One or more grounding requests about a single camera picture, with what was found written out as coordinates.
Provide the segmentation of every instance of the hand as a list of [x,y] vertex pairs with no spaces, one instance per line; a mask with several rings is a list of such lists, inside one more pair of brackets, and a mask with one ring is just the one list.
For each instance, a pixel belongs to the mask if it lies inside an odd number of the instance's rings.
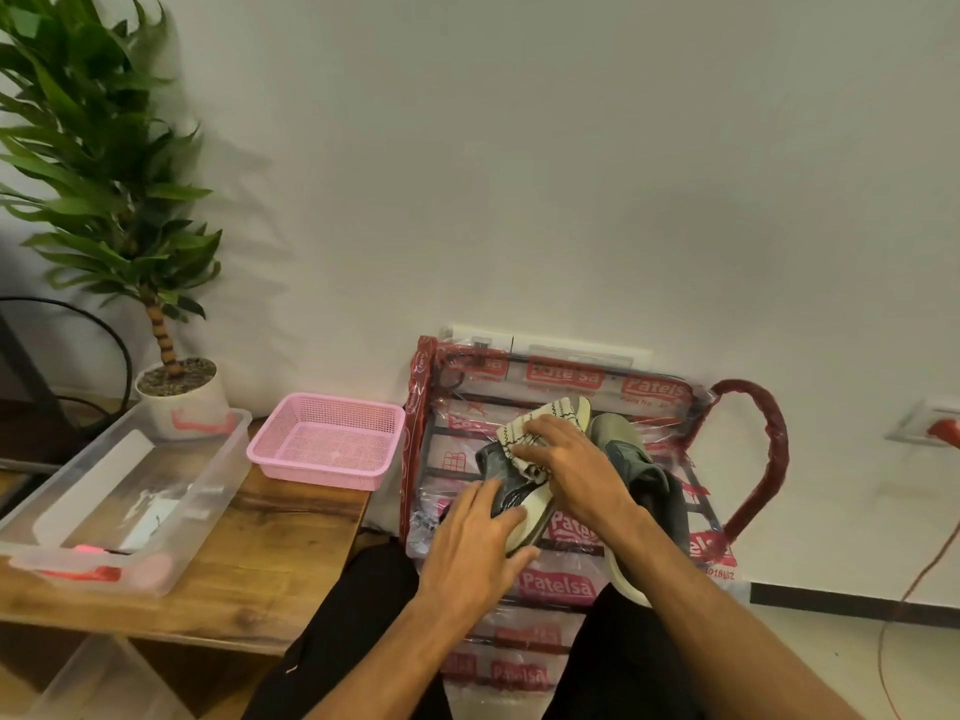
[[415,602],[447,620],[462,639],[540,555],[528,545],[508,558],[507,538],[526,520],[526,508],[490,517],[499,480],[470,483],[440,523],[420,573]]
[[513,454],[549,469],[559,507],[610,544],[616,525],[633,520],[637,505],[607,456],[575,424],[552,414],[525,422],[523,431],[548,446],[515,444]]

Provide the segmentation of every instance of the red strap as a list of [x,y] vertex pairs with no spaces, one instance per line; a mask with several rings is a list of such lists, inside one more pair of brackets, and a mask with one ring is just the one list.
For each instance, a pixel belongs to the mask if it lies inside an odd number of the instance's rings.
[[[703,413],[697,418],[690,428],[689,434],[683,440],[683,451],[689,451],[693,445],[697,433],[703,426],[707,415],[719,403],[720,399],[730,392],[749,395],[767,421],[766,433],[770,438],[770,449],[767,452],[767,468],[763,471],[763,477],[753,492],[744,501],[730,520],[726,521],[723,527],[726,544],[732,544],[737,540],[743,529],[750,525],[750,522],[757,516],[763,507],[777,493],[786,478],[786,467],[790,464],[790,448],[786,438],[786,423],[784,415],[780,411],[777,400],[763,386],[758,386],[752,381],[743,381],[742,379],[724,379],[713,385],[713,393],[717,396],[716,401],[710,404]],[[727,546],[713,546],[718,553],[723,553]]]

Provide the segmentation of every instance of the pink plastic basket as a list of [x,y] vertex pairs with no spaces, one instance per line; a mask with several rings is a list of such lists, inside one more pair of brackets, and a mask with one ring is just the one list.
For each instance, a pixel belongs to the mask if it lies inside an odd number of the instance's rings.
[[404,412],[393,404],[292,393],[246,448],[267,477],[374,491],[397,451]]

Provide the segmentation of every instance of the patterned cloth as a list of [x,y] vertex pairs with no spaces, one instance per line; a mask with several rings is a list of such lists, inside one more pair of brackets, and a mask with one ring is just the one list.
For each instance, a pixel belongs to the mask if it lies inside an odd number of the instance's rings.
[[[523,416],[517,417],[512,422],[504,424],[496,430],[496,438],[499,440],[500,445],[503,446],[504,454],[510,458],[510,461],[513,462],[521,475],[537,485],[542,485],[546,482],[547,478],[550,477],[550,470],[540,464],[534,464],[533,462],[528,462],[526,459],[516,457],[511,448],[514,445],[540,445],[546,447],[546,442],[538,436],[528,435],[523,431],[523,423],[535,420],[540,415],[553,415],[554,417],[570,420],[570,422],[577,424],[577,410],[570,402],[570,399],[565,396],[562,399],[557,399],[557,401],[544,404],[539,409],[534,409],[530,413],[523,414]],[[577,424],[577,428],[583,429],[580,424]]]

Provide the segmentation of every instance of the black baseboard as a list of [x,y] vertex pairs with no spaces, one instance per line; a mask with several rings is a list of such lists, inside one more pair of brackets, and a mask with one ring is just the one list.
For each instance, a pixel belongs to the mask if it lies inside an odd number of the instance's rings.
[[892,599],[875,599],[870,596],[817,591],[811,588],[795,588],[772,583],[752,583],[750,604],[880,621],[890,621],[895,618],[897,622],[903,624],[960,629],[960,608],[952,606],[907,603],[898,610],[898,602]]

